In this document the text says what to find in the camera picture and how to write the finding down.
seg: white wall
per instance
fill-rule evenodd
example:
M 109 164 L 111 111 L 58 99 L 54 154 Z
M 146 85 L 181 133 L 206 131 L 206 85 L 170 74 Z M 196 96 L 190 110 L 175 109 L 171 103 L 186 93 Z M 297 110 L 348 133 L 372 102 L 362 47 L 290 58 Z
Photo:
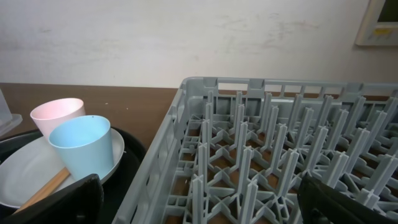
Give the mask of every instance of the white wall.
M 366 0 L 0 0 L 0 82 L 178 87 L 185 77 L 398 82 L 353 45 Z

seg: wall-mounted device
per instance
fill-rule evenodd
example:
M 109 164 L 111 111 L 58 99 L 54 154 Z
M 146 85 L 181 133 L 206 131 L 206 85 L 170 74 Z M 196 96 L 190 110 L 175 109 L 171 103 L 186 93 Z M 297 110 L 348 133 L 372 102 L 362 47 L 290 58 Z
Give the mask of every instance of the wall-mounted device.
M 358 45 L 398 45 L 398 0 L 370 0 Z

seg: cup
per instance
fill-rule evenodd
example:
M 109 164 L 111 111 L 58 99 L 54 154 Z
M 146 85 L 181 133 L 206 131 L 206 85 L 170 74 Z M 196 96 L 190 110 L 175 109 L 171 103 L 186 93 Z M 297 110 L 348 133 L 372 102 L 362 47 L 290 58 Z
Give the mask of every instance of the cup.
M 56 127 L 49 136 L 75 181 L 98 174 L 102 179 L 113 167 L 111 123 L 102 116 L 73 118 Z
M 69 119 L 86 115 L 83 100 L 64 98 L 44 103 L 30 112 L 30 117 L 48 140 L 50 133 Z

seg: blue cup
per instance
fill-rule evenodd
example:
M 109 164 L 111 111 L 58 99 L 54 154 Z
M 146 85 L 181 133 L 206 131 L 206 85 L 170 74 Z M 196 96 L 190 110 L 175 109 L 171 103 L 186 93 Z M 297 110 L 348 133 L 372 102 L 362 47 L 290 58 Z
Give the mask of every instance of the blue cup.
M 49 136 L 75 181 L 98 174 L 102 179 L 113 167 L 111 123 L 102 116 L 70 119 Z

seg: wooden utensil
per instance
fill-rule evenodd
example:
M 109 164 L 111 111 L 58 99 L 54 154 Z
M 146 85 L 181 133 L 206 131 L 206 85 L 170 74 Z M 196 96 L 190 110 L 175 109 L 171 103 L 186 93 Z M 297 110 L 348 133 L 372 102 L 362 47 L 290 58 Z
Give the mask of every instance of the wooden utensil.
M 62 182 L 70 175 L 69 170 L 64 167 L 50 181 L 48 181 L 39 191 L 36 192 L 25 204 L 23 204 L 15 213 L 33 205 L 34 203 L 49 196 Z

